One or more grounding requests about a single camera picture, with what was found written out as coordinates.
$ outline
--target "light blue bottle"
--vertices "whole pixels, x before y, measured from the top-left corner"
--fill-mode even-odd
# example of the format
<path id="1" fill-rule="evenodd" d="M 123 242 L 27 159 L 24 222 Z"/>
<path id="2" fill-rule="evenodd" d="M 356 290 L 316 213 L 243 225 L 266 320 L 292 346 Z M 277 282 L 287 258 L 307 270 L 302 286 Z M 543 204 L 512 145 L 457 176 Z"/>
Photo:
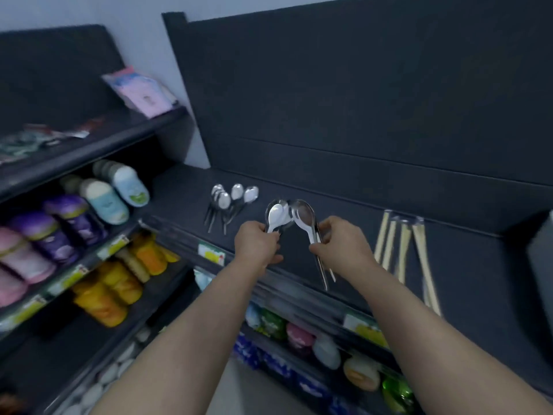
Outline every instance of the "light blue bottle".
<path id="1" fill-rule="evenodd" d="M 81 184 L 80 194 L 106 223 L 116 226 L 128 221 L 129 209 L 110 184 L 97 179 L 86 179 Z"/>

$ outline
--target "purple bottle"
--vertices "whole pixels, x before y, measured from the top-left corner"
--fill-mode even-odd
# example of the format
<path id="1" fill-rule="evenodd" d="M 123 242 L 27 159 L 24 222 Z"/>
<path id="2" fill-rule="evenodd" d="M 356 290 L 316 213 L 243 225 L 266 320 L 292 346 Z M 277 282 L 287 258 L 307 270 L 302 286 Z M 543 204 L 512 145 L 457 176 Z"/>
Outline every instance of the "purple bottle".
<path id="1" fill-rule="evenodd" d="M 43 211 L 18 215 L 9 226 L 31 240 L 54 262 L 63 265 L 79 257 L 56 219 Z"/>
<path id="2" fill-rule="evenodd" d="M 77 195 L 61 195 L 45 201 L 44 210 L 67 221 L 86 243 L 96 244 L 107 237 L 103 225 L 88 211 L 88 203 Z"/>

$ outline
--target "white bottle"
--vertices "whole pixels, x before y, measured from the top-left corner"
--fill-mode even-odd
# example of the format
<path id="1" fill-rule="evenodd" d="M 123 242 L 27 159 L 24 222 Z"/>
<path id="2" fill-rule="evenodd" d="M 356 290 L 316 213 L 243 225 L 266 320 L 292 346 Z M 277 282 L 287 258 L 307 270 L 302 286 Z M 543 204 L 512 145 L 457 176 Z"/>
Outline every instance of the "white bottle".
<path id="1" fill-rule="evenodd" d="M 150 201 L 148 189 L 138 179 L 132 167 L 124 164 L 111 166 L 108 170 L 108 180 L 129 205 L 143 207 Z"/>
<path id="2" fill-rule="evenodd" d="M 109 184 L 97 179 L 86 179 L 81 183 L 80 193 L 106 223 L 118 225 L 129 219 L 128 207 Z"/>

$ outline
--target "yellow bottle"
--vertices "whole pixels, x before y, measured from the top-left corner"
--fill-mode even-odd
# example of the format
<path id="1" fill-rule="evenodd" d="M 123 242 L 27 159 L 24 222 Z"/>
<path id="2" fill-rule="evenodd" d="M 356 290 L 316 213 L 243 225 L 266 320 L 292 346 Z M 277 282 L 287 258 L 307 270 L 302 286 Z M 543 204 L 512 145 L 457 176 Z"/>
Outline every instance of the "yellow bottle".
<path id="1" fill-rule="evenodd" d="M 73 302 L 104 326 L 113 328 L 127 317 L 127 307 L 101 282 L 92 285 L 88 282 L 74 290 L 80 293 Z"/>
<path id="2" fill-rule="evenodd" d="M 111 288 L 127 304 L 142 296 L 142 285 L 121 262 L 104 262 L 98 268 L 98 279 Z"/>
<path id="3" fill-rule="evenodd" d="M 130 246 L 130 251 L 144 264 L 152 276 L 159 275 L 167 269 L 167 259 L 152 237 L 138 236 Z"/>

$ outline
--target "shelf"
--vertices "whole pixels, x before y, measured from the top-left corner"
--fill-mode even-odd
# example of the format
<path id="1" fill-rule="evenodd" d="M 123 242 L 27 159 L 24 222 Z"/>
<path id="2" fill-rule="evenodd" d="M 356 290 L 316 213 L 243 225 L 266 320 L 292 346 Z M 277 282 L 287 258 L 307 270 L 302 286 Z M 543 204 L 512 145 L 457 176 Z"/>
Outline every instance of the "shelf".
<path id="1" fill-rule="evenodd" d="M 342 366 L 337 370 L 330 370 L 322 365 L 313 354 L 307 357 L 300 356 L 288 346 L 287 342 L 279 342 L 268 338 L 254 331 L 246 323 L 242 324 L 240 331 L 245 335 L 246 339 L 258 348 L 281 357 L 289 364 L 292 370 L 314 378 L 327 386 L 333 394 L 342 397 L 347 402 L 359 406 L 374 415 L 391 414 L 391 410 L 384 402 L 380 390 L 377 392 L 365 392 L 354 386 L 344 375 Z M 342 354 L 342 363 L 346 356 Z"/>
<path id="2" fill-rule="evenodd" d="M 113 111 L 85 139 L 66 139 L 23 160 L 0 165 L 0 201 L 145 139 L 187 114 L 182 106 L 153 119 L 128 109 Z"/>
<path id="3" fill-rule="evenodd" d="M 107 239 L 100 245 L 91 246 L 76 262 L 60 267 L 48 279 L 30 286 L 21 300 L 0 309 L 0 340 L 128 244 L 138 229 L 137 217 L 131 217 L 121 226 L 111 227 Z"/>
<path id="4" fill-rule="evenodd" d="M 79 308 L 62 303 L 62 312 L 76 313 L 73 320 L 53 335 L 33 335 L 0 364 L 0 371 L 29 405 L 30 412 L 50 415 L 75 387 L 127 345 L 182 282 L 192 282 L 192 277 L 185 278 L 188 269 L 182 259 L 152 277 L 144 285 L 140 300 L 129 307 L 127 319 L 115 328 L 106 328 Z M 195 289 L 190 291 L 191 303 Z M 71 300 L 66 295 L 60 299 Z M 41 322 L 55 322 L 51 315 L 45 316 Z"/>
<path id="5" fill-rule="evenodd" d="M 203 218 L 211 187 L 221 183 L 230 189 L 237 182 L 258 186 L 258 200 L 234 219 L 227 236 L 222 233 L 220 221 L 207 233 Z M 198 241 L 233 252 L 240 224 L 246 220 L 263 221 L 267 204 L 275 198 L 304 199 L 319 218 L 339 215 L 359 226 L 372 246 L 383 212 L 368 204 L 224 170 L 201 170 L 181 164 L 154 180 L 153 197 L 149 214 L 168 222 L 171 227 L 167 237 L 187 247 L 191 254 L 197 254 Z M 294 229 L 286 231 L 280 240 L 284 262 L 270 267 L 259 283 L 286 294 L 298 307 L 310 308 L 312 314 L 332 323 L 342 323 L 340 317 L 346 311 L 371 315 L 363 297 L 341 277 L 336 284 L 331 283 L 328 292 L 322 289 L 305 233 Z M 184 233 L 188 233 L 186 239 L 182 239 Z M 514 249 L 501 237 L 435 221 L 426 221 L 426 242 L 445 320 L 536 390 L 553 396 L 549 327 L 525 251 Z M 211 265 L 203 259 L 204 264 Z M 421 298 L 422 274 L 413 242 L 406 268 L 406 286 Z"/>

